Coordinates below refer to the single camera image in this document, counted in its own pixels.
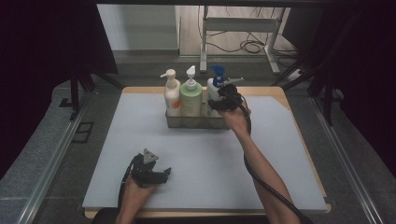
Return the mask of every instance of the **white board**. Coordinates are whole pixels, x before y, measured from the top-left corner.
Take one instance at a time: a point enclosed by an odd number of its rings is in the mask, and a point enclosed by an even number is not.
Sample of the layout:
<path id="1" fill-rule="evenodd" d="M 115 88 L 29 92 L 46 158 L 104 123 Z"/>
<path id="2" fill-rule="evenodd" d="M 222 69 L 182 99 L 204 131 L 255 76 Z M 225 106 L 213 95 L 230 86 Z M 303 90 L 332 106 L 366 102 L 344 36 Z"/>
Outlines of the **white board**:
<path id="1" fill-rule="evenodd" d="M 302 210 L 324 212 L 318 183 L 291 112 L 268 96 L 248 96 L 252 138 Z M 154 171 L 172 168 L 147 209 L 256 210 L 262 204 L 229 130 L 169 129 L 162 94 L 124 93 L 107 134 L 83 207 L 117 207 L 132 158 L 147 148 L 160 157 Z"/>

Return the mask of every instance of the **bottle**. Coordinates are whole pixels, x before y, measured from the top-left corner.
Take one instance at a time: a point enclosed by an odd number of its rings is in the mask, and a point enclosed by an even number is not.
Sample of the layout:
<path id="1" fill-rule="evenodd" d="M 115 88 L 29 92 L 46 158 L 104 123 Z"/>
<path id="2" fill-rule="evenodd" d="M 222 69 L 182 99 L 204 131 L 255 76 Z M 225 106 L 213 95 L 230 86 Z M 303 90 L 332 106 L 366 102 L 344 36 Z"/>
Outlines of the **bottle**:
<path id="1" fill-rule="evenodd" d="M 222 83 L 224 83 L 224 67 L 219 65 L 212 65 L 210 68 L 216 73 L 215 78 L 210 78 L 207 80 L 207 99 L 205 102 L 205 116 L 209 118 L 222 118 L 217 110 L 214 110 L 208 104 L 209 100 L 220 101 L 222 97 L 218 94 L 218 89 L 220 89 Z"/>
<path id="2" fill-rule="evenodd" d="M 187 70 L 189 80 L 180 87 L 180 104 L 182 117 L 202 116 L 202 86 L 193 78 L 195 76 L 195 66 Z"/>
<path id="3" fill-rule="evenodd" d="M 175 79 L 176 71 L 168 69 L 161 77 L 168 78 L 163 93 L 166 103 L 166 116 L 180 117 L 180 82 Z"/>

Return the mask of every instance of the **metal stand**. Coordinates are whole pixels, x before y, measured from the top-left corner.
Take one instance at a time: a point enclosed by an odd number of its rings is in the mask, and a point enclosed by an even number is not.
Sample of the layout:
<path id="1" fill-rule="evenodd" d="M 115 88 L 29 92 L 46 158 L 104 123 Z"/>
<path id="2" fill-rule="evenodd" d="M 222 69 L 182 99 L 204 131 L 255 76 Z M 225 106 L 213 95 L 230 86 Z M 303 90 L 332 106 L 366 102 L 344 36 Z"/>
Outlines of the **metal stand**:
<path id="1" fill-rule="evenodd" d="M 231 32 L 260 32 L 272 33 L 270 41 L 265 46 L 265 54 L 271 65 L 274 74 L 279 74 L 279 68 L 273 55 L 274 44 L 276 36 L 279 32 L 282 18 L 285 13 L 285 8 L 282 8 L 281 13 L 276 19 L 253 19 L 253 18 L 208 18 L 208 6 L 204 7 L 203 16 L 203 36 L 201 44 L 201 61 L 200 72 L 205 73 L 207 68 L 207 53 L 206 53 L 206 32 L 207 31 L 231 31 Z"/>
<path id="2" fill-rule="evenodd" d="M 84 68 L 81 67 L 75 68 L 75 70 L 72 71 L 72 76 L 70 78 L 70 91 L 71 91 L 72 108 L 73 108 L 73 112 L 70 117 L 70 120 L 74 120 L 79 111 L 78 83 L 81 85 L 84 91 L 92 92 L 95 90 L 95 84 L 93 83 L 91 74 L 99 76 L 99 78 L 112 84 L 118 89 L 122 90 L 123 88 L 126 87 L 125 85 L 120 84 L 118 81 L 109 77 L 108 74 L 100 72 L 88 64 Z"/>

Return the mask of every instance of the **metal rail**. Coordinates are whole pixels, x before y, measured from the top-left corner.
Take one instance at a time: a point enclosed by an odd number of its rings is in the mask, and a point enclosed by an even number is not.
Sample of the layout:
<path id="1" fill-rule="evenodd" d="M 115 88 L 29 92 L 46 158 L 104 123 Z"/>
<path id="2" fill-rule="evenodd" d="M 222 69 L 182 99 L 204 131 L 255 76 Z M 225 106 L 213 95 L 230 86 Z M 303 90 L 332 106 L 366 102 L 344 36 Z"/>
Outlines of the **metal rail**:
<path id="1" fill-rule="evenodd" d="M 358 201 L 361 204 L 361 208 L 364 211 L 364 214 L 367 216 L 367 219 L 372 224 L 383 224 L 383 220 L 381 216 L 378 214 L 376 209 L 375 203 L 371 198 L 370 194 L 368 193 L 366 187 L 364 187 L 361 179 L 359 178 L 358 174 L 356 173 L 355 168 L 353 167 L 349 157 L 344 150 L 343 145 L 341 144 L 340 140 L 338 139 L 337 133 L 335 132 L 334 128 L 330 126 L 326 119 L 323 117 L 323 108 L 320 104 L 319 99 L 311 98 L 311 103 L 313 104 L 314 108 L 316 109 L 317 116 L 320 120 L 321 125 L 325 133 L 327 134 L 328 138 L 332 143 L 332 148 L 340 161 L 340 164 L 346 174 L 349 183 L 355 192 Z"/>
<path id="2" fill-rule="evenodd" d="M 79 122 L 81 121 L 81 118 L 86 111 L 86 104 L 89 102 L 89 99 L 89 94 L 84 94 L 82 96 L 79 113 L 77 113 L 75 119 L 70 121 L 69 125 L 67 126 L 64 135 L 62 136 L 61 140 L 58 143 L 58 146 L 52 153 L 52 156 L 49 159 L 45 170 L 37 180 L 35 188 L 33 189 L 28 201 L 23 207 L 16 223 L 25 224 L 33 222 L 35 215 L 37 214 L 37 211 L 41 203 L 43 202 L 43 199 L 46 196 L 48 189 L 50 188 L 52 179 L 53 177 L 55 177 L 59 165 L 64 158 L 64 153 L 68 149 L 73 135 L 79 125 Z"/>

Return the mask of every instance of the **spray bottle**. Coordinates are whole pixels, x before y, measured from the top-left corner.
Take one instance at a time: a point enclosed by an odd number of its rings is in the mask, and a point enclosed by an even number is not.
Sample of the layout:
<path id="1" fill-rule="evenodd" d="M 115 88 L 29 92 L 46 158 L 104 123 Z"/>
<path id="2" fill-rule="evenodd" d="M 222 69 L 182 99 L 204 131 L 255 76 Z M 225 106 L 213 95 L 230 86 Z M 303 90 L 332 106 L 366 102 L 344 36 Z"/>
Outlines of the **spray bottle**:
<path id="1" fill-rule="evenodd" d="M 213 101 L 221 101 L 222 97 L 218 94 L 218 89 L 221 87 L 221 84 L 224 83 L 224 67 L 219 65 L 210 66 L 213 71 L 216 73 L 215 78 L 210 78 L 207 80 L 207 99 L 205 103 L 205 116 L 210 118 L 221 118 L 221 115 L 218 111 L 213 110 L 210 105 L 207 103 L 209 100 Z"/>
<path id="2" fill-rule="evenodd" d="M 166 103 L 166 116 L 180 117 L 180 82 L 175 79 L 176 71 L 168 69 L 161 77 L 168 78 L 163 93 Z"/>

